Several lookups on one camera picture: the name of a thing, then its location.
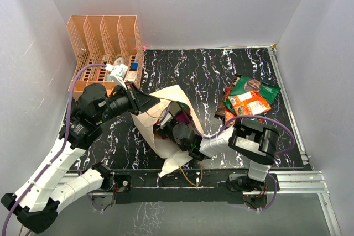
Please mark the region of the purple snack bag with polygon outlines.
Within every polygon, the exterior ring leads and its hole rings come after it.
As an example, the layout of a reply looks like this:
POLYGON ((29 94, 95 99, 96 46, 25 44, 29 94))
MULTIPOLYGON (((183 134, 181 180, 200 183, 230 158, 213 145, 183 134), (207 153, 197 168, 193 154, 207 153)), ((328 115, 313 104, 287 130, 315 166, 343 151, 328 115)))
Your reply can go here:
POLYGON ((189 125, 191 123, 191 116, 183 111, 178 112, 175 115, 175 119, 179 124, 189 125))

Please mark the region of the brown Kettle chips bag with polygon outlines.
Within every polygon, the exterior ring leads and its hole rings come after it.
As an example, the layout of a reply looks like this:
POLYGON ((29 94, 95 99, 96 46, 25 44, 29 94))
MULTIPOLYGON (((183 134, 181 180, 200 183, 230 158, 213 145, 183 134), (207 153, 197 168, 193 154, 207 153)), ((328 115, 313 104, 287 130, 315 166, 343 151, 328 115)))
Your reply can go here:
POLYGON ((233 81, 229 84, 228 87, 223 89, 223 95, 221 100, 219 101, 219 106, 215 112, 215 117, 224 118, 226 112, 231 114, 231 117, 236 115, 236 112, 232 109, 232 105, 228 101, 228 95, 233 93, 233 95, 239 95, 245 93, 247 90, 245 89, 245 84, 248 78, 243 75, 235 74, 233 77, 233 81))

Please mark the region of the orange candy pack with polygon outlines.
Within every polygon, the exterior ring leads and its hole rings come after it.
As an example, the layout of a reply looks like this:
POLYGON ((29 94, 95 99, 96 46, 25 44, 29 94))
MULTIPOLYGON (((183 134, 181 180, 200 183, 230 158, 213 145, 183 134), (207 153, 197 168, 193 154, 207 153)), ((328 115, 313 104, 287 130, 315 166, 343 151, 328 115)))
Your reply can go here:
POLYGON ((238 116, 259 115, 271 110, 266 99, 257 91, 249 91, 240 95, 228 96, 233 111, 238 116))

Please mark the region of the green snack bag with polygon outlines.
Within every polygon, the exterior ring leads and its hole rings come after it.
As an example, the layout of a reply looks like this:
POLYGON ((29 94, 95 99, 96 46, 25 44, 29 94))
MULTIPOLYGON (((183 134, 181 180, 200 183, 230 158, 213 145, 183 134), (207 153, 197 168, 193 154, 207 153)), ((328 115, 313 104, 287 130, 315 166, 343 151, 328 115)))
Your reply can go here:
MULTIPOLYGON (((245 89, 247 90, 246 92, 249 91, 257 91, 258 93, 263 96, 266 101, 269 103, 269 105, 272 108, 272 103, 274 102, 275 98, 277 97, 278 93, 280 92, 280 87, 277 86, 271 86, 269 84, 266 84, 260 80, 256 80, 253 78, 248 78, 246 84, 245 84, 245 89)), ((225 114, 225 121, 228 122, 231 120, 231 114, 226 112, 225 114)))

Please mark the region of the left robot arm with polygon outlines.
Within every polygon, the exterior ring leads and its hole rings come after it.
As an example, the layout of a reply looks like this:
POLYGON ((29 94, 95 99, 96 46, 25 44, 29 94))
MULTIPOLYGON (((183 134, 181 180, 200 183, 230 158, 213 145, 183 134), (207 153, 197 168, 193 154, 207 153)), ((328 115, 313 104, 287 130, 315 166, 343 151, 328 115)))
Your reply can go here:
POLYGON ((59 136, 34 175, 14 193, 6 193, 1 204, 34 233, 42 233, 68 205, 94 190, 109 191, 113 172, 98 163, 71 183, 58 186, 71 165, 102 134, 102 124, 124 113, 142 114, 160 100, 142 92, 133 82, 117 85, 108 94, 99 83, 85 87, 73 100, 59 136))

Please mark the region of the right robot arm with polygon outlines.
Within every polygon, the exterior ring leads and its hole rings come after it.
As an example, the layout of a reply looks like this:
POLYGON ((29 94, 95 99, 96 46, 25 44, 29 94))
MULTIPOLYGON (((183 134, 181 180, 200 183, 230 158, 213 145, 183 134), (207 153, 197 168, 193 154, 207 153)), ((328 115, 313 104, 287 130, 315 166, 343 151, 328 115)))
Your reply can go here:
POLYGON ((198 161, 210 159, 230 149, 250 159, 248 174, 232 180, 235 191, 265 190, 267 174, 275 161, 279 132, 268 125, 249 118, 241 118, 235 124, 212 138, 203 138, 186 123, 174 117, 154 130, 163 138, 170 139, 180 151, 198 161))

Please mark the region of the white box red label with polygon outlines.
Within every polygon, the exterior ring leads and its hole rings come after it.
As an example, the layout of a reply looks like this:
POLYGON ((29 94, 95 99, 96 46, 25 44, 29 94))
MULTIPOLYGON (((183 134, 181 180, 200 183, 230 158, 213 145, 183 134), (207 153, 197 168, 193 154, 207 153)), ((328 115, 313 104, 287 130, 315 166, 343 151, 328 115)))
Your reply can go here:
POLYGON ((125 81, 135 82, 137 80, 137 76, 138 76, 138 71, 129 70, 125 76, 125 81))

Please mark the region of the blue stamp block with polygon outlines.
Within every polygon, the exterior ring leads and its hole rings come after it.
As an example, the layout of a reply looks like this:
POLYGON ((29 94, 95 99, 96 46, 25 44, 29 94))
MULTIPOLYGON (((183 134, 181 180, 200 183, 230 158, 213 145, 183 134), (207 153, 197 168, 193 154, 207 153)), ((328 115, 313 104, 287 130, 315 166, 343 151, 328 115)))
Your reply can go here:
POLYGON ((133 71, 137 71, 138 70, 138 63, 137 62, 131 63, 130 69, 133 71))

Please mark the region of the white bottle with label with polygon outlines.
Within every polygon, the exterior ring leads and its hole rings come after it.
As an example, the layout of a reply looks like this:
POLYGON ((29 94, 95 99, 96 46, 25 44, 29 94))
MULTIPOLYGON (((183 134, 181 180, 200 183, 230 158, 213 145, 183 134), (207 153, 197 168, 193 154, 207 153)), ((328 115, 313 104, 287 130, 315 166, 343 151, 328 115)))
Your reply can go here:
POLYGON ((115 66, 115 67, 122 67, 122 66, 124 66, 123 57, 122 57, 122 56, 118 55, 118 56, 116 57, 116 60, 114 61, 114 66, 115 66))

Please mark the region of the orange plastic file organizer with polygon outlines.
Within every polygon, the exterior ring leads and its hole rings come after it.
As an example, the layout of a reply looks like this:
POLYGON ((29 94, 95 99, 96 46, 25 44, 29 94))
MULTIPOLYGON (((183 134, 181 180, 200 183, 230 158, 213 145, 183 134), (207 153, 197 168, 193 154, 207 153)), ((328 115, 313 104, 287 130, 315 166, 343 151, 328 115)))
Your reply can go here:
POLYGON ((138 63, 134 82, 140 88, 144 68, 144 49, 136 15, 72 15, 67 31, 76 56, 76 75, 91 64, 114 64, 118 55, 128 66, 138 63))

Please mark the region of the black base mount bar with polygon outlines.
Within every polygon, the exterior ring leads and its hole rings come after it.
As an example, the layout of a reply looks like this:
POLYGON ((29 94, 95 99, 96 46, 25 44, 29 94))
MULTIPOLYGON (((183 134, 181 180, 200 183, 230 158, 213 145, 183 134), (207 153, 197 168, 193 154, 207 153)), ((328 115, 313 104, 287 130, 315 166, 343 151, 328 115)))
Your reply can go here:
POLYGON ((118 191, 116 204, 141 202, 227 202, 243 204, 247 193, 265 195, 279 191, 278 178, 272 173, 266 177, 265 190, 239 191, 238 179, 247 177, 246 170, 187 169, 159 177, 157 170, 116 171, 114 182, 118 191))

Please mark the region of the aluminium frame rail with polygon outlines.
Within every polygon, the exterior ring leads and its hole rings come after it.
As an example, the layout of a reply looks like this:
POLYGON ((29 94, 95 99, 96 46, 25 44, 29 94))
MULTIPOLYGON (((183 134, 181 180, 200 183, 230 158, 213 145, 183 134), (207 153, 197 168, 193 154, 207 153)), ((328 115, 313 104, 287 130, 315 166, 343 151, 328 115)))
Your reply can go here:
MULTIPOLYGON (((275 49, 270 47, 148 50, 144 54, 145 67, 142 89, 146 92, 163 86, 179 85, 190 99, 205 133, 214 133, 221 127, 221 119, 214 113, 222 98, 223 89, 231 84, 234 74, 278 87, 284 83, 280 75, 275 49)), ((288 154, 276 158, 272 173, 276 174, 280 190, 277 195, 314 195, 320 201, 331 235, 340 234, 331 208, 329 191, 320 171, 314 171, 299 131, 295 124, 285 89, 281 89, 272 104, 268 117, 289 127, 296 138, 296 145, 288 154)), ((116 171, 159 170, 163 159, 158 157, 138 132, 129 114, 111 120, 103 126, 103 134, 84 155, 77 159, 60 185, 73 181, 78 170, 86 170, 96 162, 104 162, 116 171)), ((210 160, 189 162, 187 169, 247 170, 249 160, 234 151, 227 151, 210 160)), ((247 193, 244 203, 250 207, 262 206, 271 201, 274 194, 267 193, 261 200, 255 193, 247 193)), ((111 199, 109 190, 93 191, 91 196, 98 206, 111 199)))

